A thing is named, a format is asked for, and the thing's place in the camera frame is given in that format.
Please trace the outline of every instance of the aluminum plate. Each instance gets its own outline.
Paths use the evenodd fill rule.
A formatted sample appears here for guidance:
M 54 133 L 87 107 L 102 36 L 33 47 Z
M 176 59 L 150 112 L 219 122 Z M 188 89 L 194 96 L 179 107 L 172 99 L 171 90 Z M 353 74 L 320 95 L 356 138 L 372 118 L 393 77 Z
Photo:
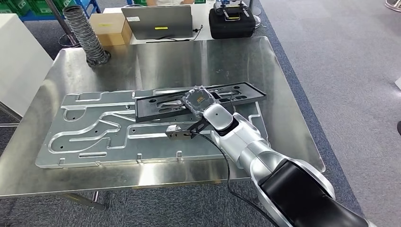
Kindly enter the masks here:
M 222 158 L 201 137 L 169 140 L 165 131 L 186 129 L 199 119 L 186 114 L 135 123 L 135 99 L 188 88 L 92 92 L 66 95 L 36 159 L 41 168 L 107 166 Z M 259 104 L 235 106 L 267 138 Z M 203 134 L 209 134 L 209 126 Z

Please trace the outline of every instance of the stainless steel table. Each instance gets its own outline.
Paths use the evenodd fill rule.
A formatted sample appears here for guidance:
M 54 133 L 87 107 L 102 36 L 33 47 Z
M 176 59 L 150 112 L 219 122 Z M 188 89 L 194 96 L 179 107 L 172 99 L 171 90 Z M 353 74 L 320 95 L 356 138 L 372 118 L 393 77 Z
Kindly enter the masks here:
M 266 37 L 122 45 L 111 60 L 86 64 L 82 49 L 64 49 L 0 158 L 0 197 L 217 183 L 227 178 L 223 159 L 124 166 L 40 169 L 35 159 L 68 93 L 190 87 L 248 81 L 267 93 L 260 102 L 274 149 L 325 167 Z M 232 178 L 247 179 L 232 167 Z

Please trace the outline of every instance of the black case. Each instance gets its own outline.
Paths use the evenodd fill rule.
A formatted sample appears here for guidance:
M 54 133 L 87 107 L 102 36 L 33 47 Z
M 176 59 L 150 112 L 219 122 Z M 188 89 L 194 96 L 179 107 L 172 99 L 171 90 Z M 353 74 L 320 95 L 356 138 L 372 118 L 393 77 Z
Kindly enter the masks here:
M 252 12 L 247 10 L 249 17 L 244 13 L 237 21 L 226 21 L 224 15 L 217 15 L 214 9 L 209 12 L 210 33 L 213 39 L 251 37 L 255 31 L 256 21 Z

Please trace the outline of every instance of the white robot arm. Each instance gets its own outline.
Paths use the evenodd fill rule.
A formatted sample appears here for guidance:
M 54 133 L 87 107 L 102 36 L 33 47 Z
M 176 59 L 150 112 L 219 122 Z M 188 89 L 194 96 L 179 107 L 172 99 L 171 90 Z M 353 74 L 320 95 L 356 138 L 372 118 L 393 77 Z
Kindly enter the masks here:
M 203 117 L 212 140 L 244 169 L 262 205 L 281 227 L 375 227 L 335 201 L 331 183 L 313 166 L 274 151 L 238 113 L 212 104 Z

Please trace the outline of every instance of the power cord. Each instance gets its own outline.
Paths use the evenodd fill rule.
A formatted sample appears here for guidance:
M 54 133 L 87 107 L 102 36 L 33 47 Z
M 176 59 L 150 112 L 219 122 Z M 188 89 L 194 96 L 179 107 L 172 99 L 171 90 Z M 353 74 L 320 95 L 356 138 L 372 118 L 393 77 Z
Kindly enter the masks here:
M 233 98 L 233 91 L 231 91 L 230 93 L 231 93 L 231 94 L 230 94 L 230 104 L 231 104 L 231 108 L 233 109 L 233 113 L 235 113 L 235 109 L 234 109 L 234 106 L 233 106 L 233 102 L 231 101 L 231 99 Z
M 130 5 L 126 5 L 123 8 L 129 8 L 129 7 L 145 7 L 144 5 L 140 5 L 140 4 L 130 4 Z
M 176 41 L 176 42 L 179 42 L 179 41 L 194 41 L 194 40 L 196 40 L 197 38 L 198 38 L 198 36 L 199 36 L 199 33 L 201 33 L 201 30 L 203 29 L 203 25 L 201 25 L 201 27 L 200 28 L 196 28 L 196 29 L 194 29 L 194 30 L 192 30 L 193 32 L 196 32 L 197 34 L 196 34 L 196 37 L 195 38 L 193 38 L 193 39 L 183 39 L 183 40 L 177 40 L 177 39 L 173 39 L 173 38 L 170 38 L 169 36 L 163 36 L 163 37 L 160 37 L 160 38 L 157 38 L 157 40 L 161 40 L 161 39 L 169 39 L 169 40 L 173 40 L 173 41 Z
M 278 225 L 271 217 L 269 217 L 262 209 L 260 209 L 258 206 L 256 206 L 256 204 L 252 203 L 251 201 L 249 201 L 248 199 L 244 198 L 243 196 L 237 194 L 235 191 L 233 191 L 233 190 L 231 189 L 231 186 L 230 186 L 230 165 L 229 165 L 229 163 L 228 163 L 228 159 L 227 159 L 226 155 L 224 154 L 224 151 L 222 151 L 222 150 L 217 146 L 217 144 L 216 144 L 215 142 L 213 142 L 211 139 L 209 139 L 209 138 L 206 137 L 205 135 L 200 134 L 200 133 L 197 133 L 197 132 L 191 132 L 191 133 L 193 133 L 193 134 L 195 134 L 195 135 L 198 135 L 198 136 L 204 138 L 205 140 L 209 141 L 209 142 L 210 142 L 211 144 L 213 144 L 213 145 L 220 151 L 220 153 L 223 155 L 224 160 L 226 161 L 226 164 L 227 164 L 227 189 L 228 189 L 228 191 L 229 191 L 232 195 L 234 195 L 235 197 L 237 197 L 237 198 L 241 199 L 242 201 L 248 203 L 251 207 L 253 207 L 253 208 L 254 208 L 255 210 L 257 210 L 260 214 L 262 214 L 262 215 L 263 215 L 269 222 L 271 222 L 275 227 L 279 227 L 279 225 Z

